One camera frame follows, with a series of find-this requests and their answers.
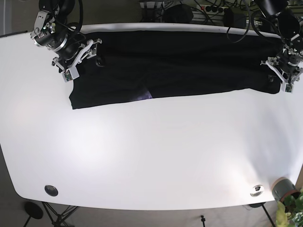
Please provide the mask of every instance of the power strip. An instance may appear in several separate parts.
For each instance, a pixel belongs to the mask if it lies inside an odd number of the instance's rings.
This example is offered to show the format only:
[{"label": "power strip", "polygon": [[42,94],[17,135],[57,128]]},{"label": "power strip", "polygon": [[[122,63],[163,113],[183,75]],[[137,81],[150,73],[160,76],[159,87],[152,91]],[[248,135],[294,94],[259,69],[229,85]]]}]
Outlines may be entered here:
[{"label": "power strip", "polygon": [[217,6],[211,6],[211,5],[197,5],[197,9],[199,10],[204,10],[208,15],[218,15],[218,16],[223,16],[224,15],[224,10],[227,9],[228,7],[217,7]]}]

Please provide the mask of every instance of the black garment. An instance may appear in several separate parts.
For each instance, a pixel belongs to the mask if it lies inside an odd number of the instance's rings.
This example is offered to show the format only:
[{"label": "black garment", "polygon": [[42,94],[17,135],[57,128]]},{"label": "black garment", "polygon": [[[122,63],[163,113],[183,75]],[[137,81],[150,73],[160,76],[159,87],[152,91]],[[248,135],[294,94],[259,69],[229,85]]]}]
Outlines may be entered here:
[{"label": "black garment", "polygon": [[277,44],[259,36],[233,44],[223,33],[161,31],[97,32],[87,38],[102,39],[98,51],[106,67],[97,67],[95,59],[77,66],[73,109],[245,88],[271,94],[280,90],[280,79],[260,65],[276,56],[281,43],[275,38]]}]

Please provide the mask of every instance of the robotic arm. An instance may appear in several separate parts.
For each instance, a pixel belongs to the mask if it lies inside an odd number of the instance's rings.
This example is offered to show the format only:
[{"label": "robotic arm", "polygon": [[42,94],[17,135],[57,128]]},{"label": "robotic arm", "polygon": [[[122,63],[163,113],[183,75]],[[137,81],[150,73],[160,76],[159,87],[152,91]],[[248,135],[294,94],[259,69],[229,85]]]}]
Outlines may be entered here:
[{"label": "robotic arm", "polygon": [[299,20],[288,8],[286,0],[254,0],[262,14],[277,27],[283,47],[276,57],[269,57],[261,64],[267,65],[282,81],[281,89],[292,92],[293,85],[299,80],[303,69],[303,32]]},{"label": "robotic arm", "polygon": [[76,65],[85,58],[95,57],[97,66],[103,66],[102,58],[97,56],[101,39],[86,40],[86,36],[80,32],[83,23],[82,0],[79,0],[79,23],[66,24],[74,5],[75,0],[40,0],[40,11],[30,34],[36,46],[46,46],[59,55],[53,59],[52,65],[59,68],[66,82],[79,77]]},{"label": "robotic arm", "polygon": [[[79,22],[66,24],[67,16],[73,10],[75,0],[40,0],[40,11],[31,33],[35,45],[46,46],[59,55],[53,59],[52,65],[59,67],[59,72],[66,82],[79,77],[76,65],[82,63],[85,58],[95,58],[97,66],[104,66],[103,58],[97,53],[98,44],[102,43],[101,39],[87,40],[86,36],[80,32],[83,22],[83,5],[82,0],[78,1]],[[299,80],[303,73],[303,69],[299,68],[299,63],[303,60],[303,31],[301,31],[300,22],[288,8],[287,0],[254,1],[264,17],[272,22],[283,42],[277,56],[268,57],[268,60],[262,61],[261,64],[267,65],[279,76],[283,91],[292,92],[294,82]]]}]

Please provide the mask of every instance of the gray pot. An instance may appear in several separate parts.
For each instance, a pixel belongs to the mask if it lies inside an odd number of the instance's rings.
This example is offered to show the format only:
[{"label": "gray pot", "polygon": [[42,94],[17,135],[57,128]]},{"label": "gray pot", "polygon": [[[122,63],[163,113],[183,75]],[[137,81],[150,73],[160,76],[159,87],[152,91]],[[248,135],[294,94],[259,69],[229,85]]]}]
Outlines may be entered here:
[{"label": "gray pot", "polygon": [[293,195],[295,198],[298,198],[300,195],[294,184],[285,177],[276,180],[271,191],[275,200],[280,202],[284,202],[285,197],[288,195]]}]

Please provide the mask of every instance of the white table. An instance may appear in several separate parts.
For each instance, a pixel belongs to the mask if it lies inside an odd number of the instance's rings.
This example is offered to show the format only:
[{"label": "white table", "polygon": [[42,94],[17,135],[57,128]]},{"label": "white table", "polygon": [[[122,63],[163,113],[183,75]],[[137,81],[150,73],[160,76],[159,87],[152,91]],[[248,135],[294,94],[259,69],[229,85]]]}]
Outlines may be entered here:
[{"label": "white table", "polygon": [[[226,28],[174,24],[83,31]],[[29,34],[0,39],[0,143],[16,192],[83,207],[186,210],[271,201],[303,162],[303,81],[293,94],[246,89],[72,110],[55,53]],[[265,191],[251,197],[251,188]],[[45,185],[59,194],[46,194]]]}]

